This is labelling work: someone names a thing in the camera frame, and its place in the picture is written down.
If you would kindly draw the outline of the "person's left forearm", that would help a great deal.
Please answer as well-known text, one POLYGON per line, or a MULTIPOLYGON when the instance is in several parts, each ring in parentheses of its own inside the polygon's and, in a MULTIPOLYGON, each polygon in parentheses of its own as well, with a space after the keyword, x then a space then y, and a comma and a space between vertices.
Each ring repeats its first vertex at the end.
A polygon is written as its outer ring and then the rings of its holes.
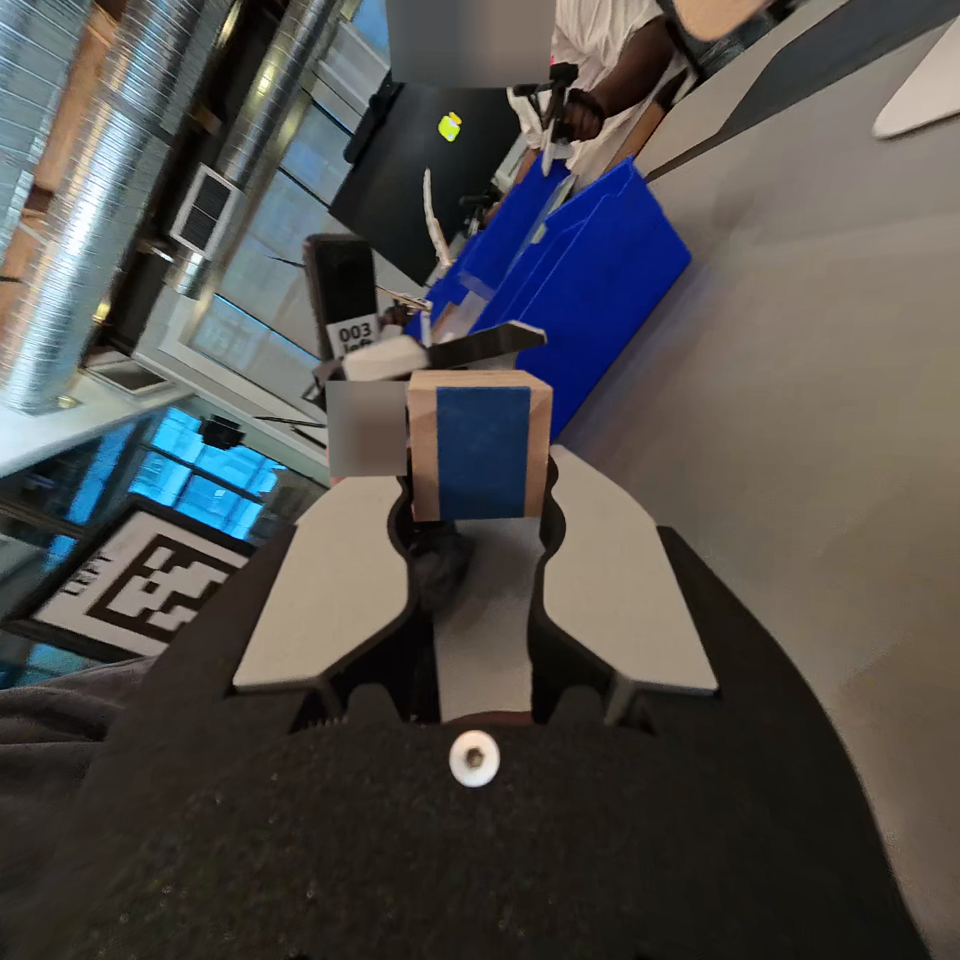
POLYGON ((138 657, 2 691, 2 958, 12 958, 40 901, 91 762, 155 661, 138 657))

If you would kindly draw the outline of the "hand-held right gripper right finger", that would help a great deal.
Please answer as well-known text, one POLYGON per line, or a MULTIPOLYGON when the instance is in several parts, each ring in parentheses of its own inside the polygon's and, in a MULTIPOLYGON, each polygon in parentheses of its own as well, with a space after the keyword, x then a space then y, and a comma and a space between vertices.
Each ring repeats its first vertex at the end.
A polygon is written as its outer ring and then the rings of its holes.
POLYGON ((719 681, 642 505, 567 448, 550 448, 529 614, 532 714, 587 688, 608 725, 651 726, 649 693, 714 697, 719 681))

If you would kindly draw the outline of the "thin silver ventilation duct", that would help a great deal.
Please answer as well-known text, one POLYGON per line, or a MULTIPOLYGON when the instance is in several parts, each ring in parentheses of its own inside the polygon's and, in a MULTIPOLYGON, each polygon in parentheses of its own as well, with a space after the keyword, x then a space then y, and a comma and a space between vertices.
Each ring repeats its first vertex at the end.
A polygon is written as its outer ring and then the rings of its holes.
POLYGON ((243 191, 212 259, 174 241, 176 253, 164 282, 175 294, 198 301, 210 293, 253 221, 282 158, 304 121, 311 66, 328 54, 346 14, 359 2, 289 2, 250 83, 240 111, 226 128, 210 164, 243 191))

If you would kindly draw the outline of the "wide silver ventilation duct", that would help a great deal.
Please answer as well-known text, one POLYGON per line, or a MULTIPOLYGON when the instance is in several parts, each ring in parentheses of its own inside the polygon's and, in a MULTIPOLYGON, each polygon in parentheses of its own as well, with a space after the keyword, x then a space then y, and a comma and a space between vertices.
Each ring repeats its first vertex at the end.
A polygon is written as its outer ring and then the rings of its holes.
POLYGON ((2 329, 2 403, 53 410, 73 378, 196 89, 219 2, 127 2, 2 329))

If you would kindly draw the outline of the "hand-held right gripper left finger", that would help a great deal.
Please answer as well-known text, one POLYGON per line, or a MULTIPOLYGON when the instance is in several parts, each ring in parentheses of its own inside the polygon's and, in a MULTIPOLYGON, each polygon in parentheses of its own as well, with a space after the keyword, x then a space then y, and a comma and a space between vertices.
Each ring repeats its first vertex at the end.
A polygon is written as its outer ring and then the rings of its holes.
POLYGON ((355 687, 381 685, 403 719, 439 721, 413 534, 404 478, 348 478, 318 499, 295 523, 233 691, 313 691, 328 714, 343 714, 355 687))

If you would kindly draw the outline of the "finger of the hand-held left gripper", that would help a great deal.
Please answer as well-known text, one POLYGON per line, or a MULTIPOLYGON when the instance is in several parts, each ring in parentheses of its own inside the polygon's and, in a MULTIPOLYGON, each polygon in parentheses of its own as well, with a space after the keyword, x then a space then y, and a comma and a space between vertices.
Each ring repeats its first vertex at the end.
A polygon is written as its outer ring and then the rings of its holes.
POLYGON ((519 354, 547 342, 545 330, 509 320, 431 345, 427 349, 428 369, 513 370, 519 354))

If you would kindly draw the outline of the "white vent grille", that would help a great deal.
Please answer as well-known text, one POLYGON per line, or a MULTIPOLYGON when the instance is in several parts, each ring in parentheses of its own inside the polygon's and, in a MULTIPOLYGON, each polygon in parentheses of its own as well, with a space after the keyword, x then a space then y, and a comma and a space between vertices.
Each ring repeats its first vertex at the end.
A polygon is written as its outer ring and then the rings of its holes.
POLYGON ((243 191, 224 176, 199 164, 169 236, 200 258, 212 259, 243 196, 243 191))

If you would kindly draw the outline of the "grey desk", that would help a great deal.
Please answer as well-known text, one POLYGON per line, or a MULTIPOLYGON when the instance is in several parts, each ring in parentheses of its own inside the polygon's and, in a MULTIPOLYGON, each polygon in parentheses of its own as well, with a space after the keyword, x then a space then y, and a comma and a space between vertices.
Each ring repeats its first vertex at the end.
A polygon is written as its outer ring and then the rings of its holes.
POLYGON ((560 442, 780 642, 958 958, 958 117, 873 125, 958 2, 806 2, 635 158, 692 264, 560 442))

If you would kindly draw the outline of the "black and white marker board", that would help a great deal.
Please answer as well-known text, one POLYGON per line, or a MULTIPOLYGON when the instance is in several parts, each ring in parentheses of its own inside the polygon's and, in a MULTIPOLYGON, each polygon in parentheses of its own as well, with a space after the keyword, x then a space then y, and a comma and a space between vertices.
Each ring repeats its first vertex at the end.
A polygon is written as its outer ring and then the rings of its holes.
POLYGON ((131 495, 2 620, 2 630, 99 663, 162 654, 257 551, 131 495))

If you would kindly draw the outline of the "window with blue daylight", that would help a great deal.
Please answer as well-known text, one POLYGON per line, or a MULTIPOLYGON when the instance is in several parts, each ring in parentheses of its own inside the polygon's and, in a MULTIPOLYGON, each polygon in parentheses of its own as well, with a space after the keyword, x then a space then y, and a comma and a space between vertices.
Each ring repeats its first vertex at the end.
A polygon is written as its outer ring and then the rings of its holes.
POLYGON ((205 443, 206 425, 170 406, 105 434, 83 478, 85 517, 104 510, 109 496, 139 496, 236 540, 263 540, 275 519, 269 498, 286 468, 243 443, 205 443))

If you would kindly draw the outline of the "blue plastic bin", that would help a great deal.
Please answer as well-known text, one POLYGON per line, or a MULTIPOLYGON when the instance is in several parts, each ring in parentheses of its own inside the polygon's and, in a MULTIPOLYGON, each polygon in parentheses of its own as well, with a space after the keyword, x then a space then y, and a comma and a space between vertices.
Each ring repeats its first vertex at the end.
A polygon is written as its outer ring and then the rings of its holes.
POLYGON ((544 331, 516 365, 553 388, 552 440, 691 261, 631 159, 547 212, 569 177, 558 161, 526 174, 426 294, 435 332, 469 294, 483 307, 471 332, 510 321, 544 331))

